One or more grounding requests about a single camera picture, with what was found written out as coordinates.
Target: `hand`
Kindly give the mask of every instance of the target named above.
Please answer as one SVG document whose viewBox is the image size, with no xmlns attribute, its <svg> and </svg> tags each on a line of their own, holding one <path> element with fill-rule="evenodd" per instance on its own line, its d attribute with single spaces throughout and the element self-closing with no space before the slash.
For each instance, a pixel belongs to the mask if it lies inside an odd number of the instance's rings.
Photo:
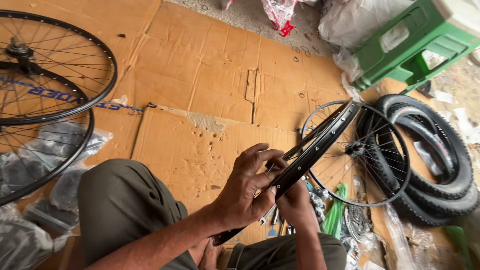
<svg viewBox="0 0 480 270">
<path fill-rule="evenodd" d="M 264 189 L 288 164 L 282 159 L 283 151 L 268 148 L 267 143 L 257 144 L 242 152 L 235 160 L 225 188 L 209 205 L 212 224 L 219 233 L 258 221 L 275 204 L 276 187 Z M 257 174 L 267 160 L 273 161 L 279 170 Z M 257 190 L 264 191 L 254 198 Z"/>
<path fill-rule="evenodd" d="M 296 182 L 276 201 L 280 215 L 294 227 L 318 226 L 317 218 L 310 203 L 310 194 L 304 181 Z"/>
</svg>

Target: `olive green pants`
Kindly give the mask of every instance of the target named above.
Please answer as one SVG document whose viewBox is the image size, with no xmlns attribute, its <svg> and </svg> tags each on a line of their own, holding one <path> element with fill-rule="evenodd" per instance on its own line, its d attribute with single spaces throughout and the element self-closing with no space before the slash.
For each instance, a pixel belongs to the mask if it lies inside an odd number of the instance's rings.
<svg viewBox="0 0 480 270">
<path fill-rule="evenodd" d="M 84 173 L 78 189 L 82 245 L 91 265 L 118 248 L 188 216 L 168 188 L 133 160 L 108 160 Z M 329 270 L 345 270 L 346 252 L 336 238 L 319 234 Z M 229 268 L 295 269 L 295 235 L 276 237 L 233 251 Z M 197 270 L 185 251 L 162 269 Z"/>
</svg>

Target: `person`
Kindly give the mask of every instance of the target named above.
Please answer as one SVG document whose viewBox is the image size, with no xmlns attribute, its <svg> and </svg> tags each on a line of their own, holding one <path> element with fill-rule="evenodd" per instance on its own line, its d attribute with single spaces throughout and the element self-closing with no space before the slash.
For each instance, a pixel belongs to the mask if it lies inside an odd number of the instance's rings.
<svg viewBox="0 0 480 270">
<path fill-rule="evenodd" d="M 276 187 L 265 188 L 288 164 L 283 151 L 268 148 L 257 144 L 242 152 L 218 198 L 191 215 L 137 161 L 108 160 L 84 173 L 78 199 L 87 269 L 216 269 L 222 246 L 214 247 L 211 236 L 246 227 L 275 204 Z M 268 160 L 278 170 L 257 173 Z M 254 197 L 257 190 L 264 191 Z M 345 248 L 336 238 L 318 233 L 303 181 L 276 203 L 296 234 L 237 244 L 228 269 L 345 269 Z"/>
</svg>

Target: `knee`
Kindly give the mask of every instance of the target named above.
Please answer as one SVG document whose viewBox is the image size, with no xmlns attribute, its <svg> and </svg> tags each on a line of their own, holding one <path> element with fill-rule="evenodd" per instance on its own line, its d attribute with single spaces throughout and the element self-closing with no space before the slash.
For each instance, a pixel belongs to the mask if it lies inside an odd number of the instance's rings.
<svg viewBox="0 0 480 270">
<path fill-rule="evenodd" d="M 122 179 L 122 175 L 136 168 L 144 167 L 138 161 L 126 159 L 107 160 L 82 175 L 78 194 L 91 193 L 92 191 L 100 192 L 101 190 L 111 187 L 113 182 Z"/>
<path fill-rule="evenodd" d="M 328 269 L 344 270 L 347 265 L 347 250 L 335 237 L 319 233 Z"/>
</svg>

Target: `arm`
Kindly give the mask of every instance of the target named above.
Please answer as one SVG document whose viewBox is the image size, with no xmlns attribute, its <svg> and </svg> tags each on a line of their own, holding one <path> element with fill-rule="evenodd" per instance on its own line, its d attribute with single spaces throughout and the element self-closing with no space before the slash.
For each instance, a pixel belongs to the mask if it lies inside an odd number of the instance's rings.
<svg viewBox="0 0 480 270">
<path fill-rule="evenodd" d="M 298 181 L 276 204 L 280 215 L 297 230 L 297 269 L 327 270 L 306 184 Z"/>
<path fill-rule="evenodd" d="M 123 246 L 89 270 L 158 270 L 200 241 L 258 221 L 275 203 L 276 188 L 254 198 L 283 170 L 257 174 L 264 161 L 281 163 L 283 151 L 257 144 L 235 160 L 232 174 L 218 198 L 187 218 Z"/>
</svg>

